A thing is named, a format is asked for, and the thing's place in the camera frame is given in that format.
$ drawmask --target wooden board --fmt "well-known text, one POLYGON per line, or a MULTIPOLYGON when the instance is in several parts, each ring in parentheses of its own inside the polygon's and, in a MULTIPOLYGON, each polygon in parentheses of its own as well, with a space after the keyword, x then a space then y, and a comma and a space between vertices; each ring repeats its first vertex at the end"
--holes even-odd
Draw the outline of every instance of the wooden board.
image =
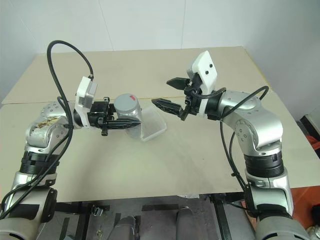
MULTIPOLYGON (((217 88, 253 92, 265 85, 264 77, 243 47, 214 47, 170 50, 86 52, 98 83, 95 98, 115 99, 133 93, 139 99, 183 97, 184 92, 166 85, 175 77, 188 77, 193 59, 209 50, 218 72, 217 88)), ((55 72, 67 98, 75 100, 82 76, 89 75, 83 59, 75 52, 52 55, 55 72)), ((2 104, 51 102, 58 95, 47 57, 37 56, 2 104)))

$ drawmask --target gray fabric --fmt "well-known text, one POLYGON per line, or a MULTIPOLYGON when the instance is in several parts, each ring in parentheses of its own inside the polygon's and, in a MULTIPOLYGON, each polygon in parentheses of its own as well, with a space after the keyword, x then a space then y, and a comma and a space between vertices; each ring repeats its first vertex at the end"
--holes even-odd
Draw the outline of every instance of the gray fabric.
POLYGON ((133 216, 124 217, 113 228, 107 240, 135 240, 135 227, 133 216))
POLYGON ((199 229, 189 208, 180 209, 176 218, 176 240, 199 240, 199 229))

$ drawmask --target cable connector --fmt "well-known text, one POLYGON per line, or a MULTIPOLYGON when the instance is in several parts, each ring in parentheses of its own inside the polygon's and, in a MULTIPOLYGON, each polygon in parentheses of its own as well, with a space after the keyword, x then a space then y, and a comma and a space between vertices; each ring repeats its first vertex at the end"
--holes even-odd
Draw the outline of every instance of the cable connector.
POLYGON ((88 76, 88 79, 91 79, 91 81, 93 81, 93 80, 94 80, 94 75, 93 75, 93 74, 90 74, 90 75, 88 76))
POLYGON ((233 173, 231 173, 231 176, 232 177, 240 177, 241 175, 240 175, 240 172, 233 172, 233 173))
POLYGON ((63 127, 65 129, 75 129, 74 125, 73 124, 64 124, 63 127))

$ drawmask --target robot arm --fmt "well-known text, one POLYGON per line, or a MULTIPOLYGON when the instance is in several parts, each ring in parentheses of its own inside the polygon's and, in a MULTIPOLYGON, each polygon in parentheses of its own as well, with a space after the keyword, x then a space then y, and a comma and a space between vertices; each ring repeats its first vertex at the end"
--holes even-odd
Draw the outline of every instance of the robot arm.
MULTIPOLYGON (((127 129, 141 123, 133 118, 115 120, 113 114, 116 110, 114 105, 109 103, 108 97, 105 97, 104 101, 93 102, 96 87, 97 85, 89 78, 83 77, 77 90, 76 102, 68 103, 74 129, 99 128, 102 129, 101 134, 107 136, 108 130, 127 129)), ((38 119, 26 130, 24 154, 20 170, 15 174, 12 190, 28 185, 30 181, 33 181, 56 161, 66 143, 68 127, 65 106, 62 102, 49 103, 42 109, 38 119), (46 160, 51 151, 53 151, 52 155, 46 160)), ((55 166, 37 184, 37 187, 5 218, 0 220, 1 240, 34 240, 37 237, 39 225, 52 219, 58 192, 51 186, 56 182, 58 165, 57 161, 55 166)), ((3 213, 26 192, 30 185, 7 198, 6 203, 1 206, 3 213)))
POLYGON ((282 160, 280 120, 262 107, 257 96, 225 88, 215 91, 218 75, 208 51, 195 59, 187 74, 189 78, 176 77, 167 82, 184 90, 185 109, 162 98, 153 99, 153 104, 183 121, 192 114, 219 120, 233 129, 245 159, 248 184, 244 196, 248 213, 258 221, 257 240, 309 239, 291 217, 293 199, 282 160))

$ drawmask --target white wall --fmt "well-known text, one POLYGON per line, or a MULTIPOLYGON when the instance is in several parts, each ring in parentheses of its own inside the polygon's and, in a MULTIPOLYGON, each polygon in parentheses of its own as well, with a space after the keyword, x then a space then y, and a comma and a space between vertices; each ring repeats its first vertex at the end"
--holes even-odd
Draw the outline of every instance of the white wall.
POLYGON ((317 0, 1 1, 0 100, 61 39, 84 52, 244 46, 296 119, 318 105, 317 0))

